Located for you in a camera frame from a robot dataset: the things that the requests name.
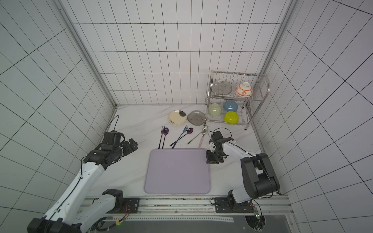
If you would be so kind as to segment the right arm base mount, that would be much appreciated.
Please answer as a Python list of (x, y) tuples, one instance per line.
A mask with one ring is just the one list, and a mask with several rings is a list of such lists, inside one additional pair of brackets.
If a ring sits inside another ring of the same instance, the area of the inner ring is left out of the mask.
[(215, 207), (215, 212), (220, 214), (254, 213), (255, 208), (251, 201), (236, 203), (230, 197), (211, 198), (210, 203)]

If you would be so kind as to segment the blue fork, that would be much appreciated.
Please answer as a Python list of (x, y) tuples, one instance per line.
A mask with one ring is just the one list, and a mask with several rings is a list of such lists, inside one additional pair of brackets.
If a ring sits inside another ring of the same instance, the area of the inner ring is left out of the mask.
[(184, 133), (187, 132), (187, 130), (188, 130), (188, 125), (184, 127), (182, 133), (180, 134), (180, 136), (178, 137), (178, 139), (175, 141), (175, 143), (176, 143), (176, 142), (177, 142), (177, 141), (182, 137), (182, 135), (183, 135)]

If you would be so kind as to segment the lilac placemat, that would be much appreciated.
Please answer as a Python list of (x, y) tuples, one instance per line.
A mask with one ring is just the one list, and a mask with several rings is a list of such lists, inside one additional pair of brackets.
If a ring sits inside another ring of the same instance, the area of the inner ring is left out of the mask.
[(211, 190), (205, 149), (154, 149), (144, 190), (148, 194), (207, 194)]

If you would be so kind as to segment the dark purple spoon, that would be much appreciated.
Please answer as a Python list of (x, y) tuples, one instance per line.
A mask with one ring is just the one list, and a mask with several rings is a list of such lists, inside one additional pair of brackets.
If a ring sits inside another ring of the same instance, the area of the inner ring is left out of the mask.
[(181, 136), (177, 141), (175, 141), (175, 142), (173, 143), (172, 149), (175, 148), (175, 146), (177, 145), (177, 142), (178, 142), (178, 141), (180, 141), (181, 139), (183, 139), (185, 136), (192, 134), (193, 131), (194, 131), (193, 128), (188, 128), (187, 131), (185, 132), (185, 134), (182, 135), (182, 136)]

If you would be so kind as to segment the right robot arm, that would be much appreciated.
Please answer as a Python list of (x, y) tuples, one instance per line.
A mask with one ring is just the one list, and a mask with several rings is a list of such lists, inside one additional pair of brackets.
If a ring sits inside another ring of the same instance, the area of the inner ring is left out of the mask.
[(265, 153), (253, 155), (239, 146), (233, 138), (210, 139), (210, 150), (206, 153), (208, 164), (223, 163), (232, 158), (241, 166), (242, 185), (229, 191), (227, 202), (232, 210), (240, 204), (250, 204), (252, 200), (273, 195), (280, 189), (280, 183), (272, 163)]

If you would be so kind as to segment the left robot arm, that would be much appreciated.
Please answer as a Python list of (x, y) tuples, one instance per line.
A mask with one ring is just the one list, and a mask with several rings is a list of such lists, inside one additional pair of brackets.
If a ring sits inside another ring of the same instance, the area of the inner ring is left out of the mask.
[(121, 190), (108, 189), (82, 212), (89, 191), (107, 168), (138, 149), (133, 140), (112, 130), (102, 143), (81, 160), (81, 169), (59, 200), (41, 218), (34, 218), (29, 233), (88, 233), (109, 231), (138, 212), (139, 198), (126, 198)]

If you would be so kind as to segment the purple fork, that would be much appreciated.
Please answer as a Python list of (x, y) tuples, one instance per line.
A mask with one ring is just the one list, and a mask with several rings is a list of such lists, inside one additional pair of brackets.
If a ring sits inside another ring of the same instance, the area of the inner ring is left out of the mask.
[(161, 128), (161, 137), (160, 137), (160, 141), (159, 141), (159, 144), (158, 144), (158, 149), (159, 149), (160, 146), (161, 146), (162, 136), (164, 135), (164, 130), (165, 130), (165, 126), (162, 126), (162, 128)]

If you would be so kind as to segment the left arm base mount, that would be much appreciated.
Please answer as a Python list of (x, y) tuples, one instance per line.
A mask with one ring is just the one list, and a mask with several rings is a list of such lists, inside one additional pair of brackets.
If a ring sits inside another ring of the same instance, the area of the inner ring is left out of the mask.
[(116, 200), (114, 213), (135, 214), (138, 212), (140, 198), (120, 198)]

